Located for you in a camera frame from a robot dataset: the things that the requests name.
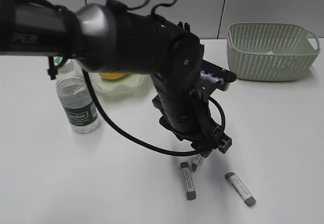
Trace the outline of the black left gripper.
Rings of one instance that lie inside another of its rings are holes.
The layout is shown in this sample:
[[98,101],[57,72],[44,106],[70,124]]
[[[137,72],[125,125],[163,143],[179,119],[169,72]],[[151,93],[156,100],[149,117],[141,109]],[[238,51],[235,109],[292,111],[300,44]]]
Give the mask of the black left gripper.
[[227,91],[237,79],[235,73],[203,60],[192,78],[152,75],[151,79],[157,91],[152,103],[162,114],[159,123],[164,128],[180,141],[188,140],[205,158],[213,150],[228,151],[232,139],[225,133],[225,113],[211,94]]

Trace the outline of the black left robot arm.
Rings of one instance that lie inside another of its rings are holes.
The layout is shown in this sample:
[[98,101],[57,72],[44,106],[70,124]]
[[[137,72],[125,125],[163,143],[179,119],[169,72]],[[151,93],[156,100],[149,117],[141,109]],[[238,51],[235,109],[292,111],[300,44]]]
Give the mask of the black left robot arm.
[[[90,96],[106,123],[128,140],[160,154],[208,157],[226,153],[232,139],[211,116],[212,93],[226,91],[236,75],[204,60],[204,46],[187,23],[174,24],[152,7],[146,16],[135,8],[107,0],[73,12],[47,0],[1,0],[1,54],[41,56],[54,80],[58,69],[75,59]],[[150,145],[116,125],[103,110],[90,81],[91,73],[148,74],[157,95],[152,103],[161,112],[159,123],[192,150],[175,152]]]

